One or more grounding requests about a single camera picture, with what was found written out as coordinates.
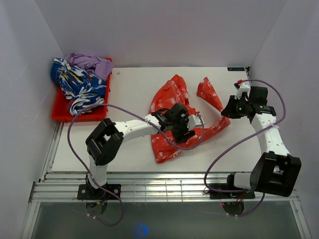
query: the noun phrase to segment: purple cloth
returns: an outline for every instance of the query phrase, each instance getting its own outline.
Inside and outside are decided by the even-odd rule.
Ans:
[[[110,60],[98,57],[94,54],[72,52],[65,60],[73,63],[82,70],[88,71],[102,80],[106,80],[114,65]]]

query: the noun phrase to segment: pile of clothes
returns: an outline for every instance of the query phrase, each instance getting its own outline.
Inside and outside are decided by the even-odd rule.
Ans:
[[[71,115],[89,105],[104,103],[107,78],[113,67],[108,59],[77,52],[53,60],[50,76],[70,101]]]

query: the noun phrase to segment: black mounting bracket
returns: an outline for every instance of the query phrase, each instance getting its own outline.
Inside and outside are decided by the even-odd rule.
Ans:
[[[121,197],[121,185],[120,184],[106,184],[103,186],[106,190],[109,190],[113,192],[115,195],[117,195],[119,198]],[[78,200],[117,200],[114,196],[111,194],[107,194],[101,189],[99,189],[99,192],[96,195],[93,195],[90,190],[89,186],[87,184],[81,184],[78,189]]]
[[[226,183],[211,183],[208,184],[212,188],[220,189],[220,190],[234,190],[233,187],[229,187]],[[207,194],[209,193],[210,199],[234,199],[240,196],[242,193],[218,193],[209,190]],[[243,199],[254,199],[255,193],[252,191],[245,192]]]

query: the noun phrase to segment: white table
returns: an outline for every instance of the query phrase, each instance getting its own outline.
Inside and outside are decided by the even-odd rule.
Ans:
[[[225,67],[157,67],[114,68],[111,75],[109,103],[140,116],[146,116],[156,92],[175,74],[187,83],[190,106],[201,112],[207,126],[220,118],[220,113],[196,96],[197,86],[208,77],[222,103],[226,106],[229,96],[236,93],[233,86],[246,79],[245,72],[229,72]],[[133,117],[117,109],[108,108],[107,117],[112,121],[132,120]],[[71,141],[75,150],[88,165],[85,139],[98,122],[75,123]],[[64,124],[54,159],[53,172],[85,172],[67,143]],[[109,172],[204,172],[210,163],[225,149],[240,139],[254,133],[247,118],[231,120],[231,125],[198,148],[183,152],[173,160],[157,164],[151,147],[151,137],[145,136],[124,143],[116,158],[109,164]],[[260,157],[257,138],[241,144],[226,154],[211,170],[212,172],[251,171]]]

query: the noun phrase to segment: folded clothes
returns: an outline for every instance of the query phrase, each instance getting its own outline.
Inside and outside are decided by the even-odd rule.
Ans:
[[[86,54],[79,52],[72,52],[65,57],[70,63],[86,70],[102,80],[107,80],[114,65],[110,60],[98,57],[94,54]]]
[[[203,82],[199,83],[197,88],[197,96],[207,101],[220,112],[223,110],[223,105],[207,77],[205,77]],[[175,103],[181,103],[187,108],[190,115],[194,115],[196,113],[196,109],[190,107],[188,98],[189,95],[183,77],[175,75],[155,94],[150,106],[149,114],[162,108],[170,109]],[[226,117],[221,117],[221,119],[211,127],[205,128],[203,142],[212,138],[229,125],[230,120]],[[195,128],[194,130],[196,135],[190,138],[186,143],[181,143],[180,146],[188,148],[198,144],[202,134],[202,129]],[[173,140],[171,132],[167,132],[165,135],[170,140]],[[157,163],[164,163],[167,160],[175,158],[183,152],[182,149],[176,148],[168,143],[161,134],[152,135],[152,148]]]
[[[52,81],[61,86],[65,98],[70,100],[68,110],[71,115],[76,115],[89,105],[104,103],[106,81],[72,63],[55,58],[50,76]]]

